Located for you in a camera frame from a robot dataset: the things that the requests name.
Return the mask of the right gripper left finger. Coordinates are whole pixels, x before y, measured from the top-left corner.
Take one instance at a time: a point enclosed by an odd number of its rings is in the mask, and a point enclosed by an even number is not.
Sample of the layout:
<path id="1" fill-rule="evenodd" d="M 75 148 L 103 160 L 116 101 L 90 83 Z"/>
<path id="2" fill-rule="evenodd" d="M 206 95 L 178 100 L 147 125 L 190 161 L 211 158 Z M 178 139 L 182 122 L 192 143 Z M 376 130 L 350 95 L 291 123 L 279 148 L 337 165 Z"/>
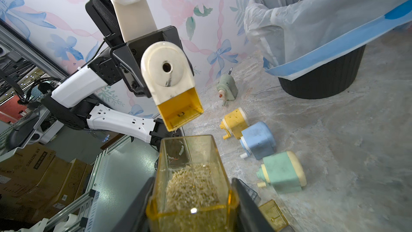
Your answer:
<path id="1" fill-rule="evenodd" d="M 136 198 L 132 201 L 123 217 L 111 230 L 112 232 L 150 232 L 146 208 L 153 193 L 155 178 L 150 177 Z"/>

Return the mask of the black trash bin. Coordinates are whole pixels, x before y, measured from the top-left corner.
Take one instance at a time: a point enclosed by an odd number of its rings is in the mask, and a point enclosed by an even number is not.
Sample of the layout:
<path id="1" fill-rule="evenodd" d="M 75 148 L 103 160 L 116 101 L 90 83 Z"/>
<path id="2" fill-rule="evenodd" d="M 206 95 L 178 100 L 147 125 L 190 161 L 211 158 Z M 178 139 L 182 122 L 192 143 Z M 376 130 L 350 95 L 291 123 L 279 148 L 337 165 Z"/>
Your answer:
<path id="1" fill-rule="evenodd" d="M 280 78 L 282 89 L 301 99 L 323 99 L 349 88 L 356 79 L 366 46 L 326 63 L 294 79 Z"/>

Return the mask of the cardboard boxes outside cell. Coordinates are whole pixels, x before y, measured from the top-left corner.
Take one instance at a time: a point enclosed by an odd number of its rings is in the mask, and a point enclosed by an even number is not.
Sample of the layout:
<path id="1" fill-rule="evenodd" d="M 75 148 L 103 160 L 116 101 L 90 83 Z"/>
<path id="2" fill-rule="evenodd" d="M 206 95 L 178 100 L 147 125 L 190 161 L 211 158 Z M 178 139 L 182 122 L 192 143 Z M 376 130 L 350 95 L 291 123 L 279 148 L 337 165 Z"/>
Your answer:
<path id="1" fill-rule="evenodd" d="M 59 158 L 40 144 L 1 156 L 1 218 L 35 223 L 51 218 L 78 199 L 92 166 Z"/>

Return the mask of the dark shavings tray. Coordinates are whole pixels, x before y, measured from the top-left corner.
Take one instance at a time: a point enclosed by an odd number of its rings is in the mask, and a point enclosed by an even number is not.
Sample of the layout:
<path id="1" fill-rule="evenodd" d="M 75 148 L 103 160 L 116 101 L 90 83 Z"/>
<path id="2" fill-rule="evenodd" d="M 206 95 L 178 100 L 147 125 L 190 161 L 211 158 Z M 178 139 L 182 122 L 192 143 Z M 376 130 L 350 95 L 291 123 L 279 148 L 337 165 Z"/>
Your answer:
<path id="1" fill-rule="evenodd" d="M 244 187 L 248 195 L 251 197 L 251 199 L 254 201 L 256 205 L 258 205 L 261 202 L 261 198 L 259 197 L 258 193 L 254 191 L 251 187 L 249 187 L 244 181 L 241 179 L 239 180 L 241 185 Z"/>

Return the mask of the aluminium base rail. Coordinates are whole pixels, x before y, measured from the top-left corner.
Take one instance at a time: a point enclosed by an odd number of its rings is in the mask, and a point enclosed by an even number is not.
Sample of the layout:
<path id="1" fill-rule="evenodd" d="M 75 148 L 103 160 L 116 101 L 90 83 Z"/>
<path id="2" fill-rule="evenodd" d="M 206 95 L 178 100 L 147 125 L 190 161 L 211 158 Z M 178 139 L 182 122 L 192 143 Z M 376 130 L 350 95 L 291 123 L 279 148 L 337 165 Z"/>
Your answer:
<path id="1" fill-rule="evenodd" d="M 111 232 L 150 177 L 162 151 L 124 137 L 98 155 L 85 193 L 22 232 Z"/>

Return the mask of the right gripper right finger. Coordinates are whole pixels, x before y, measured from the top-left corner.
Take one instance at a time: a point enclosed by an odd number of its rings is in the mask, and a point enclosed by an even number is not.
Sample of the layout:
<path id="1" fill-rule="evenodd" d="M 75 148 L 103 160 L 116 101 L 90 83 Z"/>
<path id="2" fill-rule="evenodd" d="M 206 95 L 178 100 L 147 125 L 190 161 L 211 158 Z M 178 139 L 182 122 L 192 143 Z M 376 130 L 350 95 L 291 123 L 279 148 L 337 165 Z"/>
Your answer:
<path id="1" fill-rule="evenodd" d="M 264 215 L 259 210 L 241 185 L 240 179 L 233 178 L 231 185 L 238 193 L 239 206 L 235 218 L 234 232 L 274 232 Z"/>

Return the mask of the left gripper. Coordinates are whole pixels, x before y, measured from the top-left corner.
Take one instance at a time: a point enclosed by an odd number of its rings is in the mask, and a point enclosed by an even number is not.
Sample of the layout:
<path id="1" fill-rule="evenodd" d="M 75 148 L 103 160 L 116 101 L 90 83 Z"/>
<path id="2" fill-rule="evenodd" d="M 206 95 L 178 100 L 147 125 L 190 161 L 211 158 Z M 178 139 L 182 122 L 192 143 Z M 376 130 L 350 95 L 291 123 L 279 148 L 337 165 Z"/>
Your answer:
<path id="1" fill-rule="evenodd" d="M 193 67 L 177 28 L 168 26 L 112 51 L 132 74 L 132 91 L 148 98 L 193 98 Z"/>

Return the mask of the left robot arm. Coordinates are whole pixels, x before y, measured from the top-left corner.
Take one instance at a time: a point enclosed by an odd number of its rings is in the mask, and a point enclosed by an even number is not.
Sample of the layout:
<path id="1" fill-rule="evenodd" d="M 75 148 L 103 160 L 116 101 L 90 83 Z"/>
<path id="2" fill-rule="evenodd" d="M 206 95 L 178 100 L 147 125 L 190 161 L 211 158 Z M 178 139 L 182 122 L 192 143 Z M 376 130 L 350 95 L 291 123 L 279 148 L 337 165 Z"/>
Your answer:
<path id="1" fill-rule="evenodd" d="M 167 41 L 181 47 L 177 28 L 167 26 L 126 43 L 110 0 L 89 0 L 85 9 L 108 47 L 58 87 L 49 89 L 41 103 L 59 122 L 74 130 L 116 132 L 156 148 L 160 148 L 163 138 L 182 137 L 182 129 L 169 132 L 162 118 L 140 118 L 115 111 L 91 97 L 104 87 L 124 81 L 136 97 L 150 98 L 140 69 L 142 55 L 157 42 Z"/>

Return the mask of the yellow pencil sharpener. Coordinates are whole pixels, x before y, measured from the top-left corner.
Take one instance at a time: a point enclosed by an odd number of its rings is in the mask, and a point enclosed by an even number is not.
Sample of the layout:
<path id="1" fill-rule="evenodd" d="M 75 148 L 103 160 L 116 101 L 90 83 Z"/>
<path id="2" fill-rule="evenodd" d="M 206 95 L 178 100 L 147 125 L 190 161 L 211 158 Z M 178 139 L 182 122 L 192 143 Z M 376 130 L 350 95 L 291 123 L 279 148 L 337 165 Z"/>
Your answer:
<path id="1" fill-rule="evenodd" d="M 169 132 L 204 113 L 188 59 L 177 45 L 161 41 L 149 46 L 141 72 Z"/>
<path id="2" fill-rule="evenodd" d="M 241 139 L 242 131 L 250 126 L 246 112 L 239 107 L 227 114 L 220 124 L 220 129 L 226 132 L 223 139 L 226 140 L 234 136 L 237 140 Z"/>

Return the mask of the blue pencil sharpener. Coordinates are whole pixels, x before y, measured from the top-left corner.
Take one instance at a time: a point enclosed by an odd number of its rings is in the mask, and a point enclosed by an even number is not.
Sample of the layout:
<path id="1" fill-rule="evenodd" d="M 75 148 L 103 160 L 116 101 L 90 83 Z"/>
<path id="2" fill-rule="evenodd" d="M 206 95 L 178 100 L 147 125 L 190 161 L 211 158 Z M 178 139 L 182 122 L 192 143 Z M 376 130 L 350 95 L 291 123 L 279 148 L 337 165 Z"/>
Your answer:
<path id="1" fill-rule="evenodd" d="M 245 151 L 240 155 L 242 159 L 253 155 L 256 160 L 261 160 L 276 152 L 276 141 L 269 127 L 263 121 L 243 130 L 239 142 Z"/>

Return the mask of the green pencil sharpener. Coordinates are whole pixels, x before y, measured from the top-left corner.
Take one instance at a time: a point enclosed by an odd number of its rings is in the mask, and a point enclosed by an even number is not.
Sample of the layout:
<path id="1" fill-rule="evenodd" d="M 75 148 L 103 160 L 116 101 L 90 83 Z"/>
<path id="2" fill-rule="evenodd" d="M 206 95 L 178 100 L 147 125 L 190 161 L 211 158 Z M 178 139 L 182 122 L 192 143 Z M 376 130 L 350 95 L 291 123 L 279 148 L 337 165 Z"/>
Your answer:
<path id="1" fill-rule="evenodd" d="M 223 74 L 217 85 L 218 96 L 219 99 L 223 101 L 223 106 L 225 106 L 228 101 L 234 101 L 238 95 L 235 79 L 231 75 L 232 71 L 233 68 L 231 68 L 227 74 Z"/>
<path id="2" fill-rule="evenodd" d="M 307 185 L 303 167 L 292 151 L 264 157 L 256 173 L 259 188 L 271 186 L 278 194 L 299 192 Z"/>

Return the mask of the clear trash bag blue band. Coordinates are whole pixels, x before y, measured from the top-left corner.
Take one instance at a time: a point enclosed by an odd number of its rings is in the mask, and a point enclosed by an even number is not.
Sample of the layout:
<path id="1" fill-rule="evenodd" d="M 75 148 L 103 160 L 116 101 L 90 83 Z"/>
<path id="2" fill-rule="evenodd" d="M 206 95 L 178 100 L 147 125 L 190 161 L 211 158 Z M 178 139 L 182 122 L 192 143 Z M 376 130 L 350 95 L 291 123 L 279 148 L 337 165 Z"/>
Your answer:
<path id="1" fill-rule="evenodd" d="M 412 0 L 250 0 L 247 38 L 290 81 L 412 20 Z"/>

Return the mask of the yellow transparent shavings tray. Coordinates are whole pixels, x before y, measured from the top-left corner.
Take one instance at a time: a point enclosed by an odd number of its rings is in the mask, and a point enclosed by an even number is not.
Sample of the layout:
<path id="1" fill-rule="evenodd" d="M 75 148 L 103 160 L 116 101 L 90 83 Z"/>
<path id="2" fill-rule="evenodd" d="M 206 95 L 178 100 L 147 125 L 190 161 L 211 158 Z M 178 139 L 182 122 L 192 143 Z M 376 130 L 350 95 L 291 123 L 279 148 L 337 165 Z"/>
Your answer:
<path id="1" fill-rule="evenodd" d="M 275 232 L 281 232 L 289 225 L 289 222 L 274 200 L 270 200 L 259 206 L 259 210 Z"/>

